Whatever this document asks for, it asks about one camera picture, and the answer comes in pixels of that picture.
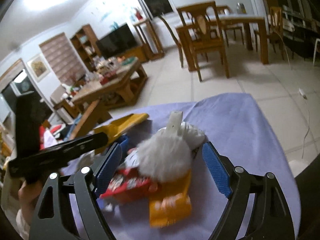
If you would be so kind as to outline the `person's left hand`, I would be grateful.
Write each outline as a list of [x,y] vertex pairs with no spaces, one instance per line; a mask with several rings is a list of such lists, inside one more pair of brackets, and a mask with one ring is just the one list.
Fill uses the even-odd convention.
[[31,225],[35,210],[34,203],[40,196],[42,188],[43,184],[41,181],[37,181],[34,184],[28,184],[24,181],[18,191],[18,199],[21,206],[22,216],[28,225]]

